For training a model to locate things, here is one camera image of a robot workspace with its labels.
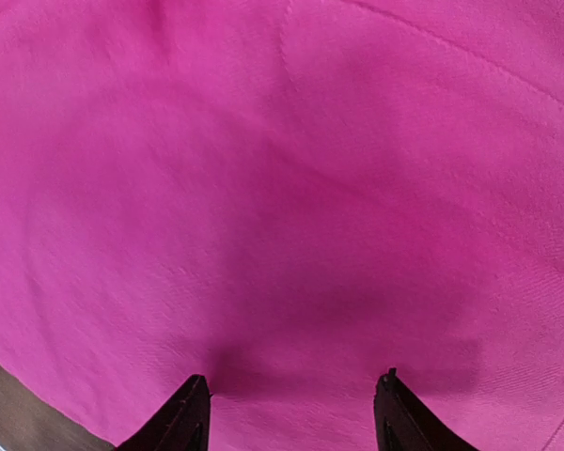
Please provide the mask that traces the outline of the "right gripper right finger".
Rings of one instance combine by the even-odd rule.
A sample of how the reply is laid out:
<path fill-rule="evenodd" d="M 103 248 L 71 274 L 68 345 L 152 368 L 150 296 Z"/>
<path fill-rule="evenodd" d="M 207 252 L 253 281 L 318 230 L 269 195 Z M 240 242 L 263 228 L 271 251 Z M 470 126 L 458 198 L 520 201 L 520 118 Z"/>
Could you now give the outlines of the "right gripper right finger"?
<path fill-rule="evenodd" d="M 373 402 L 380 451 L 477 451 L 448 428 L 390 368 Z"/>

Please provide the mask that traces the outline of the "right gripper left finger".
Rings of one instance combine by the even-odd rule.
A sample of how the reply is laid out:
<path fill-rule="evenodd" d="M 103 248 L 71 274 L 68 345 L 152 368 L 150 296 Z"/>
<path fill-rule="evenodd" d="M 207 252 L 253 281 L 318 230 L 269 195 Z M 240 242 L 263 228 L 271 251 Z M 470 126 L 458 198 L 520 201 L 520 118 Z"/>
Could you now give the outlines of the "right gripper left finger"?
<path fill-rule="evenodd" d="M 202 375 L 192 375 L 117 451 L 208 451 L 211 394 Z"/>

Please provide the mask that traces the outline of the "pink shirt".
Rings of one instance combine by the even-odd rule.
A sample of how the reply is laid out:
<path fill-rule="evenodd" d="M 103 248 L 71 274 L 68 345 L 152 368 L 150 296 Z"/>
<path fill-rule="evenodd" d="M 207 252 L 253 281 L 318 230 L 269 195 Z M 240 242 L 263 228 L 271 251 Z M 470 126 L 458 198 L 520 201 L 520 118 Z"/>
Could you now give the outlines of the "pink shirt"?
<path fill-rule="evenodd" d="M 370 450 L 389 367 L 564 450 L 564 1 L 0 1 L 0 365 L 120 443 Z"/>

